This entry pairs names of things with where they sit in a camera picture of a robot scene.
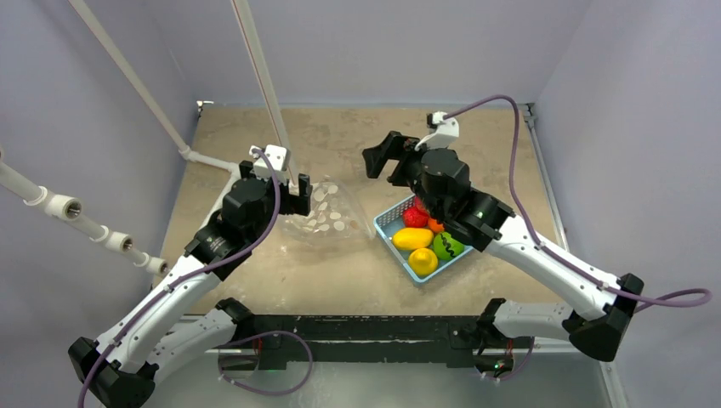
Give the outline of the clear dotted zip bag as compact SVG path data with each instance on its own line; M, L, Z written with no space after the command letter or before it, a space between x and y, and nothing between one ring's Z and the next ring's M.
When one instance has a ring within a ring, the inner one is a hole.
M374 238L360 201L343 183L326 175L311 186L308 215L279 217L284 235L316 247L361 245Z

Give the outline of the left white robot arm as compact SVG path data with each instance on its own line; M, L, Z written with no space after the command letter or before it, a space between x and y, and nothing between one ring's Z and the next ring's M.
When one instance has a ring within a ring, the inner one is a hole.
M156 385L217 346L255 346L266 337L255 314L234 298L219 301L199 322L173 331L185 310L210 292L270 234L281 215L307 215L313 186L298 175L292 193L284 172L262 156L239 165L240 177L185 247L162 281L133 310L95 339L79 337L68 355L82 383L77 406L92 394L104 407L141 407Z

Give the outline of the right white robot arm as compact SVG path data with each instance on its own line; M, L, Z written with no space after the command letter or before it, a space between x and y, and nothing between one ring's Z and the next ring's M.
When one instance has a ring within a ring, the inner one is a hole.
M456 151L418 149L418 142L392 131L364 149L367 177L377 178L387 161L396 161L388 181L410 188L453 239L512 264L562 299L550 304L495 298L478 320L480 340L497 346L515 337L545 337L568 341L595 360L615 359L644 282L595 269L534 235L511 206L473 187Z

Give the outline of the smooth red apple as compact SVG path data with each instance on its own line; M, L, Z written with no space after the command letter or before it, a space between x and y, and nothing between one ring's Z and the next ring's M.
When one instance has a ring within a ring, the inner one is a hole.
M428 210L426 209L426 207L424 206L424 204L422 203L421 199L418 196L414 197L413 202L414 202L415 208L418 211L420 211L421 213L424 213L425 215L429 215Z

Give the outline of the orange fruit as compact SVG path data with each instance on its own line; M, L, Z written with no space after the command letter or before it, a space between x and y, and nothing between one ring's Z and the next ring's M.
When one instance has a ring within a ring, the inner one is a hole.
M439 234L445 231L445 227L443 223L435 220L434 218L429 218L427 222L427 227L432 230L435 234Z

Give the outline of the wrinkled red strawberry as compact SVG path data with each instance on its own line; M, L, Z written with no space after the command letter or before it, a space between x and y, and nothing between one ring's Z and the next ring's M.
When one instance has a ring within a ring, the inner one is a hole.
M407 208L401 218L407 228L426 228L429 221L429 215L415 206Z

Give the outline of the green striped melon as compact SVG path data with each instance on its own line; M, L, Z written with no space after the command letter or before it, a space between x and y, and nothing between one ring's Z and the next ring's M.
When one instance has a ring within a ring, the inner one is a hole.
M436 257L443 261L451 261L462 255L465 251L464 244L452 238L447 232L436 234L432 247Z

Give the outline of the light blue plastic basket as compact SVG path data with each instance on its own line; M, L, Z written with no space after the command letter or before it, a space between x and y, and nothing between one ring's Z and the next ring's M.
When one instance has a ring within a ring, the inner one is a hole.
M431 218L415 196L377 215L374 227L401 268L418 285L472 252Z

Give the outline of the yellow mango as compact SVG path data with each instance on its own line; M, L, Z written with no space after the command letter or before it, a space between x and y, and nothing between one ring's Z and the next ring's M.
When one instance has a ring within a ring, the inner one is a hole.
M425 228L403 228L391 238L393 246L399 251L415 251L428 247L434 239L434 232Z

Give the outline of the yellow lemon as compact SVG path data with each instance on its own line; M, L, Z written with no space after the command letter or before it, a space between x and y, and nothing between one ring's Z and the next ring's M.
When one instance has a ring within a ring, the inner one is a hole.
M437 270L439 259L432 249L418 248L410 254L408 264L417 277L425 278Z

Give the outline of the white vertical pole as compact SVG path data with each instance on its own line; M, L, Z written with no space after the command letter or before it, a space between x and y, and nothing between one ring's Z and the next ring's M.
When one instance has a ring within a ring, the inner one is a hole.
M248 57L251 61L253 71L258 81L266 109L270 116L275 136L280 146L288 151L292 150L291 142L284 123L281 107L275 94L275 89L270 76L270 70L264 57L262 44L255 26L252 10L247 0L232 0L236 20L241 30L243 41L247 48Z

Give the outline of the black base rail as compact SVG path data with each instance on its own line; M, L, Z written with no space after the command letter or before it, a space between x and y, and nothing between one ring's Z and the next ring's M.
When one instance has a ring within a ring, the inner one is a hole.
M512 349L529 337L505 337L487 313L476 315L254 314L232 297L219 301L235 324L233 340L255 347L262 370L290 362L443 364L489 374L510 371Z

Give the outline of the white pvc pipe frame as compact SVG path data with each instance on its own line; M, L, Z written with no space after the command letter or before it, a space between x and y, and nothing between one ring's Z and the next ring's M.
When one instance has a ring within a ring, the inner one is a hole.
M134 267L157 276L169 271L165 259L139 250L131 235L113 230L89 218L80 199L56 194L47 187L30 181L5 162L1 163L1 186L18 196L26 206L72 227L98 246L125 257Z

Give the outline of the aluminium frame rail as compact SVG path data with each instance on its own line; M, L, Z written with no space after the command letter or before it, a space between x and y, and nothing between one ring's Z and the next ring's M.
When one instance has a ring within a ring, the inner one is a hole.
M569 250L569 242L565 231L565 225L561 218L558 203L554 194L553 186L550 181L549 173L547 170L546 162L542 155L542 149L536 133L536 122L537 115L534 112L534 103L521 104L519 109L523 112L526 126L531 138L531 142L534 147L537 165L539 172L542 176L548 205L550 207L555 228L555 236L558 245L565 250ZM620 383L620 378L616 372L616 365L614 363L597 362L601 372L602 389L606 395L610 407L614 408L626 408L628 407L628 400L625 391Z

